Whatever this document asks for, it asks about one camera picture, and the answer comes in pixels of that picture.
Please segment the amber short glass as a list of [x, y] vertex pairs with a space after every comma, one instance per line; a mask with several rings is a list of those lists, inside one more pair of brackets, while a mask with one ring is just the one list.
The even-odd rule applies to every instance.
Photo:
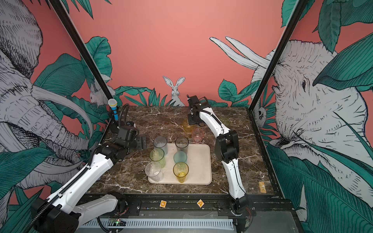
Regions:
[[184, 132], [187, 134], [191, 134], [194, 129], [194, 125], [190, 125], [188, 122], [183, 122], [182, 127]]

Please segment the pink short glass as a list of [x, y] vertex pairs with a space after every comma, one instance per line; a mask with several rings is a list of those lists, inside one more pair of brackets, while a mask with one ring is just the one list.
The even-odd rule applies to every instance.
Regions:
[[194, 143], [201, 143], [205, 136], [205, 131], [201, 128], [194, 128], [191, 134]]

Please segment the grey-blue translucent glass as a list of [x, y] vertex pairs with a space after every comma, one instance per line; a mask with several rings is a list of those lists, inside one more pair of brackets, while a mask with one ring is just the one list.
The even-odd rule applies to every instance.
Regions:
[[165, 137], [157, 136], [153, 140], [153, 145], [155, 148], [162, 149], [165, 155], [168, 153], [168, 141]]

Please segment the light green translucent glass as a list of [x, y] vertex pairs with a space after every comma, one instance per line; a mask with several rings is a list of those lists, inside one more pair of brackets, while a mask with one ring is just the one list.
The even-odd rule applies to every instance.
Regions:
[[158, 162], [162, 168], [165, 167], [166, 165], [166, 160], [165, 160], [165, 153], [162, 149], [160, 148], [154, 148], [150, 152], [150, 159], [153, 162]]

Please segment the dark smoky tall glass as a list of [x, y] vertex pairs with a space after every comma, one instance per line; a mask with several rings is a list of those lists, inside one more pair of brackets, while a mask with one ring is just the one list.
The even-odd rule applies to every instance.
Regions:
[[180, 136], [175, 140], [175, 145], [177, 151], [182, 151], [184, 153], [188, 152], [189, 140], [185, 136]]

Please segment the clear tall glass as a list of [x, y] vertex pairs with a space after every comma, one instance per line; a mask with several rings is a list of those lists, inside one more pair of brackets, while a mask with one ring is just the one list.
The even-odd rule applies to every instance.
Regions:
[[150, 162], [145, 168], [145, 173], [154, 182], [160, 182], [163, 179], [162, 167], [159, 162]]

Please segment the beige rectangular tray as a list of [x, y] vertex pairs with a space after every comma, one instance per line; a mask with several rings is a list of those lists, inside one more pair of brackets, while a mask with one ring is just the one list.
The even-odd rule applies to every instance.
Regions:
[[[173, 173], [175, 165], [173, 156], [177, 152], [174, 143], [168, 144], [165, 157], [166, 165], [162, 168], [163, 179], [158, 184], [180, 184]], [[208, 185], [212, 181], [210, 147], [206, 144], [190, 144], [187, 152], [188, 175], [183, 184]]]

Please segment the teal frosted glass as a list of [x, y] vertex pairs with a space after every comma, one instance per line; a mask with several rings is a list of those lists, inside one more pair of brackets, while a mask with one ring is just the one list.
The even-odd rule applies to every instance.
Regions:
[[173, 156], [173, 160], [175, 163], [180, 163], [180, 162], [186, 163], [187, 154], [183, 151], [177, 151]]

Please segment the yellow tall glass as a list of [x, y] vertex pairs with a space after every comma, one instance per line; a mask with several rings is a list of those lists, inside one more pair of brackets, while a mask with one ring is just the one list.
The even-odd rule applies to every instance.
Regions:
[[189, 173], [189, 166], [185, 162], [178, 162], [173, 167], [173, 173], [180, 183], [184, 183]]

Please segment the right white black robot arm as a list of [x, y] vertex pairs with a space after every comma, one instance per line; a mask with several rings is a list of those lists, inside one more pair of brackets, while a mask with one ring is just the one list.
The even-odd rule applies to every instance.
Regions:
[[241, 215], [250, 206], [250, 201], [239, 171], [238, 133], [227, 128], [215, 115], [211, 107], [190, 108], [188, 123], [190, 125], [204, 123], [215, 136], [214, 152], [218, 160], [221, 161], [228, 179], [229, 195], [231, 197], [230, 209], [234, 215]]

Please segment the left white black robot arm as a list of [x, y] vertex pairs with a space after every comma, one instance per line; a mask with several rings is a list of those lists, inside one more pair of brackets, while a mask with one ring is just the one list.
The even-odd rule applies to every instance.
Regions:
[[144, 150], [146, 136], [113, 141], [97, 146], [89, 162], [65, 185], [48, 196], [38, 198], [31, 206], [32, 220], [24, 232], [34, 229], [39, 233], [74, 233], [83, 224], [116, 209], [120, 194], [113, 193], [78, 205], [79, 200], [93, 184], [117, 162], [123, 161], [132, 150]]

